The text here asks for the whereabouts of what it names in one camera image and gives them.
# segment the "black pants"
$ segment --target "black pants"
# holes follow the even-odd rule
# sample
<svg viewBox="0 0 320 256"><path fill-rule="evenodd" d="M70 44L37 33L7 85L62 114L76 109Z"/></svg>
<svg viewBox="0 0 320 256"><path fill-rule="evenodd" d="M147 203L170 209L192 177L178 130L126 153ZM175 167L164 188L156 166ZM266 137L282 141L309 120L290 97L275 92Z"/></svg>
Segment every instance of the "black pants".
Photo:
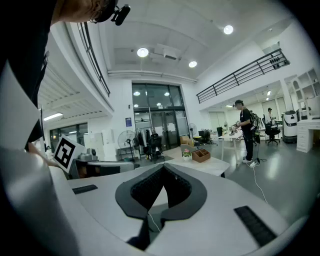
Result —
<svg viewBox="0 0 320 256"><path fill-rule="evenodd" d="M254 153L254 140L253 140L253 132L250 131L243 131L243 138L246 148L246 157L245 159L251 160Z"/></svg>

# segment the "white robot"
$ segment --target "white robot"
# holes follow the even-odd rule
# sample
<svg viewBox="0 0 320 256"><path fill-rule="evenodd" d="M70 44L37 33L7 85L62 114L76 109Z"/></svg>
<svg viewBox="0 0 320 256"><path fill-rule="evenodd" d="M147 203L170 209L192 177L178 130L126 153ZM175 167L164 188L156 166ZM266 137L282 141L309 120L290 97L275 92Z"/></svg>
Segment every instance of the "white robot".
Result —
<svg viewBox="0 0 320 256"><path fill-rule="evenodd" d="M283 135L282 139L285 143L297 143L297 126L298 118L295 111L290 110L282 115Z"/></svg>

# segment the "black railing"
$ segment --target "black railing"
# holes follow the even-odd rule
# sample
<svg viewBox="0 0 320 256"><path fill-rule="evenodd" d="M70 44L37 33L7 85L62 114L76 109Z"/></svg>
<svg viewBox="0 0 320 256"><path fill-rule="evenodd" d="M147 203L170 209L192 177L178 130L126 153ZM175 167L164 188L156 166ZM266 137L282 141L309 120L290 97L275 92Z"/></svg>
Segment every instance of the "black railing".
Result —
<svg viewBox="0 0 320 256"><path fill-rule="evenodd" d="M82 39L82 43L83 46L85 48L86 53L89 56L89 60L91 62L91 65L94 69L94 72L96 74L96 76L98 77L102 87L105 89L106 93L108 94L108 97L110 97L110 90L107 86L107 83L101 73L101 70L99 68L95 53L94 53L94 49L92 47L91 44L91 40L90 40L90 35L89 35L89 29L88 29L88 24L86 22L81 22L78 23L78 29L81 35L81 39Z"/></svg>
<svg viewBox="0 0 320 256"><path fill-rule="evenodd" d="M222 94L234 87L237 87L251 79L263 76L266 73L289 65L289 61L282 53L281 49L275 50L255 61L243 66L237 71L227 75L218 82L199 92L199 104L205 102L219 94Z"/></svg>

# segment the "white shelf unit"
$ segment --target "white shelf unit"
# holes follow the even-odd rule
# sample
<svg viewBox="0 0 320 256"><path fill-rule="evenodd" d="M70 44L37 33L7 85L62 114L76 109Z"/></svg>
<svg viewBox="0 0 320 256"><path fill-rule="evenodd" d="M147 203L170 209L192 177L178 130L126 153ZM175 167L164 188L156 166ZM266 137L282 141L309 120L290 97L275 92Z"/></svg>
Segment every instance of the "white shelf unit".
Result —
<svg viewBox="0 0 320 256"><path fill-rule="evenodd" d="M293 89L299 105L300 117L307 115L310 118L308 100L314 99L320 101L320 82L316 71L312 68L309 71L299 75L292 81Z"/></svg>

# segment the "cable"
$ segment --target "cable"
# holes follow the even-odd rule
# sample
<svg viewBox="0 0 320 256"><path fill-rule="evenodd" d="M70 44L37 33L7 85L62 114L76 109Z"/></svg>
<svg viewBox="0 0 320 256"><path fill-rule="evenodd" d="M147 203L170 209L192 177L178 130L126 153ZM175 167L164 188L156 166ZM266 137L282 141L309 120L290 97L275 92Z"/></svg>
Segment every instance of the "cable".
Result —
<svg viewBox="0 0 320 256"><path fill-rule="evenodd" d="M161 231L160 231L160 228L159 228L158 225L155 223L154 218L152 218L152 215L151 215L149 212L148 212L148 214L150 215L153 224L156 226L156 228L159 230L159 232L161 232Z"/></svg>
<svg viewBox="0 0 320 256"><path fill-rule="evenodd" d="M269 203L268 203L268 201L267 201L267 199L266 199L266 197L265 197L265 194L264 194L263 190L261 189L261 187L259 187L259 185L258 185L258 183L257 183L257 180L256 180L256 172L255 172L255 166L254 166L254 167L251 167L251 166L250 166L250 165L248 165L247 163L246 163L246 165L247 165L247 166L249 166L251 169L253 169L254 182L255 182L255 184L257 185L257 187L261 190L261 192L262 192L262 195L263 195L263 198L264 198L265 202L266 202L267 204L269 204Z"/></svg>

